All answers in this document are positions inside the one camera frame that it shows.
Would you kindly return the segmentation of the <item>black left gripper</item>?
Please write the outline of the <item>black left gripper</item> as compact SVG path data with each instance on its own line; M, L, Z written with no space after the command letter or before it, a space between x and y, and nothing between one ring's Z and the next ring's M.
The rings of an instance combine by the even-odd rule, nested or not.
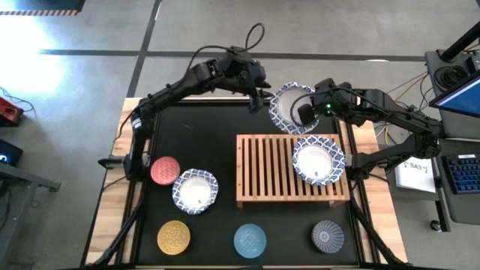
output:
M272 87L266 82L265 68L248 55L241 55L239 60L242 64L239 75L239 92L243 95L254 95L257 88L260 88L258 94L262 99L273 98L274 95L271 92L262 90Z

